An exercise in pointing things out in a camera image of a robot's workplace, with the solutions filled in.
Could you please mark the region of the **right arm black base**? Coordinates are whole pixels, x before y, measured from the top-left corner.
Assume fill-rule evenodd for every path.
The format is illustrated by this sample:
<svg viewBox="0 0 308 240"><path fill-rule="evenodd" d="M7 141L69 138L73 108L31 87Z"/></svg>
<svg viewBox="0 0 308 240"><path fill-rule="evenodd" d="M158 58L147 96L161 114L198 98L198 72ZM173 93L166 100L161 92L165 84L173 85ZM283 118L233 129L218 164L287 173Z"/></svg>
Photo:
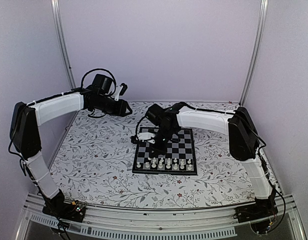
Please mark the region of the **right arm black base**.
<svg viewBox="0 0 308 240"><path fill-rule="evenodd" d="M268 217L275 217L278 213L275 202L275 195L276 194L274 193L274 195L270 196L268 199L255 198L254 204L235 208L233 218L237 219L238 223L267 218L264 221L259 221L251 224L253 232L260 235L267 234L273 224L273 220L269 220Z"/></svg>

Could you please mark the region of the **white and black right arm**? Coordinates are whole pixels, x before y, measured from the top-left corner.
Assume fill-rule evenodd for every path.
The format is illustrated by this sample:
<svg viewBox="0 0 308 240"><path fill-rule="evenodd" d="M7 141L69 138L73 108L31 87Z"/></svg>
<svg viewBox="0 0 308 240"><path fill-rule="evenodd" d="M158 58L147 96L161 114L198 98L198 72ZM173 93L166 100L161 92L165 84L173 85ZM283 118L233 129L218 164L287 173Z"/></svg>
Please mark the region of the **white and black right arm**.
<svg viewBox="0 0 308 240"><path fill-rule="evenodd" d="M266 163L261 159L260 148L264 142L246 108L221 111L195 108L185 102L167 108L154 104L145 113L145 118L158 127L157 133L150 138L154 156L167 152L168 141L181 128L206 129L226 135L230 155L242 163L254 187L256 204L252 214L263 218L271 211L276 190L270 183Z"/></svg>

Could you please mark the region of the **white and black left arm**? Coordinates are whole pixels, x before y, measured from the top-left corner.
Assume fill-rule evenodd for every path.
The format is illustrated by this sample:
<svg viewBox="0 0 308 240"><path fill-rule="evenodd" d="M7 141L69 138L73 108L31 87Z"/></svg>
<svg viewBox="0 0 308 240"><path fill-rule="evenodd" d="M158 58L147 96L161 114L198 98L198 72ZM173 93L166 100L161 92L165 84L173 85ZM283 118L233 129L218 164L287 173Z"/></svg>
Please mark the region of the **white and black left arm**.
<svg viewBox="0 0 308 240"><path fill-rule="evenodd" d="M44 158L43 134L52 123L82 110L99 110L105 115L117 117L132 114L128 102L122 99L127 89L127 84L117 84L114 76L97 74L87 87L81 85L43 99L15 104L8 146L14 150L9 149L9 153L19 157L23 174L50 201L48 207L57 217L64 217L68 206L62 201L64 195Z"/></svg>

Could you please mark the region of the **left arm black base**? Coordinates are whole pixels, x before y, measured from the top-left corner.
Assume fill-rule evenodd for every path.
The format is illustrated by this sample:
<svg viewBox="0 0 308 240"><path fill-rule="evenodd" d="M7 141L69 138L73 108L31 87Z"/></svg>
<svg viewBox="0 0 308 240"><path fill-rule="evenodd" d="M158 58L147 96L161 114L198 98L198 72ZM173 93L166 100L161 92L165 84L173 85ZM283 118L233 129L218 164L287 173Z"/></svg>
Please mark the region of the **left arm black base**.
<svg viewBox="0 0 308 240"><path fill-rule="evenodd" d="M60 191L52 199L42 195L44 199L44 207L42 212L44 214L53 216L57 219L70 220L78 223L82 223L86 213L86 203L72 200L71 202L64 201L64 195Z"/></svg>

